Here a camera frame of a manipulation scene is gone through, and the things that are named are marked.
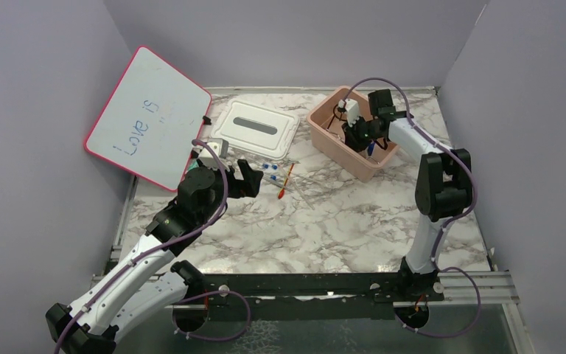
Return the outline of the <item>clear glass stirring rod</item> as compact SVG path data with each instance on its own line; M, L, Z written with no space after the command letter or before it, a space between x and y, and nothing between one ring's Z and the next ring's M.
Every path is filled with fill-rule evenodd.
M296 189L296 191L298 192L298 194L301 196L301 198L303 199L303 201L307 204L307 206L311 209L311 210L315 210L315 207L313 206L313 203L309 200L309 198L307 197L306 193L304 192L304 188L302 187L301 183L298 181L298 177L293 177L292 182L294 184L294 188Z

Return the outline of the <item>black wire tripod stand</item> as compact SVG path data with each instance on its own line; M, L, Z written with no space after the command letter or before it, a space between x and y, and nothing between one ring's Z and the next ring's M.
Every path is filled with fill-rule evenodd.
M345 118L345 113L346 113L346 109L345 109L345 104L342 103L337 103L334 105L333 109L332 109L332 116L330 118L330 121L326 127L327 131L330 131L330 128L333 126L333 123L335 121L338 122L347 122L347 119Z

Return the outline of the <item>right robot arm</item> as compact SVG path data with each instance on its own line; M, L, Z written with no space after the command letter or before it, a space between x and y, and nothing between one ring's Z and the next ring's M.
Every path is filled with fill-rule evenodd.
M451 224L470 212L475 200L471 156L452 149L414 122L410 110L398 111L388 89L368 95L371 119L360 113L356 100L344 97L336 105L346 121L345 144L356 152L373 142L393 142L415 158L419 170L414 198L419 224L409 252L397 272L396 292L406 300L431 291L439 268L437 258Z

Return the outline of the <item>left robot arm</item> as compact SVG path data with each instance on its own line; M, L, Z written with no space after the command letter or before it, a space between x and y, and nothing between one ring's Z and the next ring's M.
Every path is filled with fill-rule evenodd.
M46 312L55 353L112 353L134 327L172 303L206 302L204 275L176 257L225 212L230 198L255 198L263 173L237 162L221 170L200 165L178 185L177 195L146 227L128 256L93 288L68 305Z

